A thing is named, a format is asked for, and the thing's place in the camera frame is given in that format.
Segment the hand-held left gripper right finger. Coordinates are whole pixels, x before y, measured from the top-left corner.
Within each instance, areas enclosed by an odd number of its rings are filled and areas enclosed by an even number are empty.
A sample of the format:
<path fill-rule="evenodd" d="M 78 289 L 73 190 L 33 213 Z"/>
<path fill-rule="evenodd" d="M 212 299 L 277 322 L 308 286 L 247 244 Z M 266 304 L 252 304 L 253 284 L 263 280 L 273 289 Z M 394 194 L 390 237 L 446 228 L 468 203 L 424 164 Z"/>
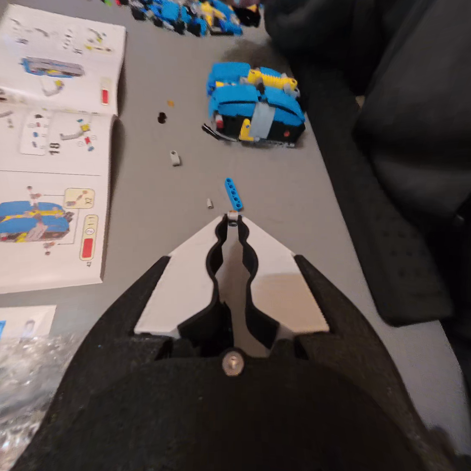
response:
<path fill-rule="evenodd" d="M 237 226 L 249 273 L 245 322 L 250 334 L 271 349 L 277 340 L 328 333 L 295 253 L 245 216 L 239 216 Z"/>

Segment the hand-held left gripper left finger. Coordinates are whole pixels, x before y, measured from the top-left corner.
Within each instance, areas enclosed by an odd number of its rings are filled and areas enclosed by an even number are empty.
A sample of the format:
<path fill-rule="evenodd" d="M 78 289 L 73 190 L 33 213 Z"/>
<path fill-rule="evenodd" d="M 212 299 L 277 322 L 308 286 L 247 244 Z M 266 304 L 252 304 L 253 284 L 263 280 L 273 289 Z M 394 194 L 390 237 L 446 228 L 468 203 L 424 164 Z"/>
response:
<path fill-rule="evenodd" d="M 168 255 L 168 262 L 134 327 L 135 334 L 202 344 L 223 329 L 216 274 L 223 264 L 227 217 L 218 216 Z"/>

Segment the grey desk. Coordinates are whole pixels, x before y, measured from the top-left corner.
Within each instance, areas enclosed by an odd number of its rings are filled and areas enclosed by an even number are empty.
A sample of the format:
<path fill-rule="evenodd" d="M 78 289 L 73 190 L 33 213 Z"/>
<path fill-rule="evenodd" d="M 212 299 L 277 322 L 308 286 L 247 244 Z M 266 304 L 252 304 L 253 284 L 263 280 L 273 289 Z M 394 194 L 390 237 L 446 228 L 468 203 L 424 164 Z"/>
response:
<path fill-rule="evenodd" d="M 233 178 L 244 214 L 307 258 L 358 307 L 394 359 L 422 420 L 445 430 L 455 448 L 470 455 L 466 388 L 441 324 L 394 328 L 378 315 L 311 128 L 301 149 L 272 151 L 232 148 L 201 130 L 214 62 L 255 65 L 261 59 L 279 71 L 286 65 L 262 27 L 242 38 L 196 38 L 136 21 L 128 9 L 101 1 L 12 2 L 122 25 L 127 40 L 103 283 L 2 294 L 2 308 L 56 305 L 53 335 L 88 331 L 161 256 L 231 208 L 223 180 Z M 165 124 L 158 123 L 159 112 L 167 114 Z M 180 167 L 172 166 L 171 150 L 180 155 Z"/>

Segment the blue beam brick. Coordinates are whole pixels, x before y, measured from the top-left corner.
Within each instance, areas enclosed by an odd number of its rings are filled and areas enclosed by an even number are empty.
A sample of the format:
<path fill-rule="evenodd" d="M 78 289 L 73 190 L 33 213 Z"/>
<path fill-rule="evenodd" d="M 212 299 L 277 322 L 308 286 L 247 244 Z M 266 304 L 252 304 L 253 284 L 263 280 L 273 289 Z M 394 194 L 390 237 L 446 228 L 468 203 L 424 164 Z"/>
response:
<path fill-rule="evenodd" d="M 234 211 L 240 212 L 244 206 L 240 199 L 240 196 L 239 196 L 239 193 L 237 191 L 234 181 L 231 178 L 226 178 L 224 185 L 225 185 L 227 196 L 231 203 L 232 209 Z"/>

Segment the blue sticker sheet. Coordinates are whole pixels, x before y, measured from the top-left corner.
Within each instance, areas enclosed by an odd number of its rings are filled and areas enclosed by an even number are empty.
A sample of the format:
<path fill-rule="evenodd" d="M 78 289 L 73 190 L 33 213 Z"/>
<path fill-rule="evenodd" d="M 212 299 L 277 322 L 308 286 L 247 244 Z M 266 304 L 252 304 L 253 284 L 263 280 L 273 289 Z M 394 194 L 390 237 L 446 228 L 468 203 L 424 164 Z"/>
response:
<path fill-rule="evenodd" d="M 0 309 L 0 340 L 46 337 L 50 333 L 56 305 Z"/>

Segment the white instruction booklet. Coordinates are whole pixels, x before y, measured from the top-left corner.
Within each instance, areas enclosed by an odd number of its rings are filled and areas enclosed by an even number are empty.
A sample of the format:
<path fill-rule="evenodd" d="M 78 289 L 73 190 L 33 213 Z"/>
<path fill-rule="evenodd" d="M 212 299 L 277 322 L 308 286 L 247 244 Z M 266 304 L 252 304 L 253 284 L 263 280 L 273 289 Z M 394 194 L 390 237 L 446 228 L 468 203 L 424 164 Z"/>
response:
<path fill-rule="evenodd" d="M 1 18 L 1 294 L 102 282 L 125 41 L 20 5 Z"/>

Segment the clear bubble wrap bag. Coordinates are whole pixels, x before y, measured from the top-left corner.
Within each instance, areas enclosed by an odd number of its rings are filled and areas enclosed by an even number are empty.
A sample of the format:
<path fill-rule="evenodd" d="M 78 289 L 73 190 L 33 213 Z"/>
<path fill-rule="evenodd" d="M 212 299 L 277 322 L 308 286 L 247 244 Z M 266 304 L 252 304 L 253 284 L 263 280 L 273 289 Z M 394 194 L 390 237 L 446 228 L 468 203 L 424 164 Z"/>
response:
<path fill-rule="evenodd" d="M 44 419 L 86 333 L 9 338 L 0 344 L 0 469 L 12 468 Z"/>

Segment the blue toy car model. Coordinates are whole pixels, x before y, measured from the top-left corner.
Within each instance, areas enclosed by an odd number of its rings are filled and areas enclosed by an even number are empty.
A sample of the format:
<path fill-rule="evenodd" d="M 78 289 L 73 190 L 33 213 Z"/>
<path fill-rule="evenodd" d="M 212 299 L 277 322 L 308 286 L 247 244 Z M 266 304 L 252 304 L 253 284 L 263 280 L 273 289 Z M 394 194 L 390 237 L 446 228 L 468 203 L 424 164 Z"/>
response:
<path fill-rule="evenodd" d="M 214 63 L 206 82 L 209 123 L 227 142 L 294 148 L 306 128 L 295 78 L 245 62 Z"/>

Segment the pile of toy bricks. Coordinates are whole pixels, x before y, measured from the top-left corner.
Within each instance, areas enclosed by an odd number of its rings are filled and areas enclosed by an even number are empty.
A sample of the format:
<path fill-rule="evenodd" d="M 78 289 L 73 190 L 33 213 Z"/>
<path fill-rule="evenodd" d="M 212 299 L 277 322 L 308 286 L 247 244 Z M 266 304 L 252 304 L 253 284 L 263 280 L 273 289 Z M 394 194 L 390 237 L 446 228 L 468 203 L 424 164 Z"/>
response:
<path fill-rule="evenodd" d="M 244 27 L 258 28 L 262 14 L 258 5 L 247 8 L 219 0 L 103 0 L 106 5 L 127 7 L 136 21 L 150 22 L 157 28 L 195 37 L 239 37 Z"/>

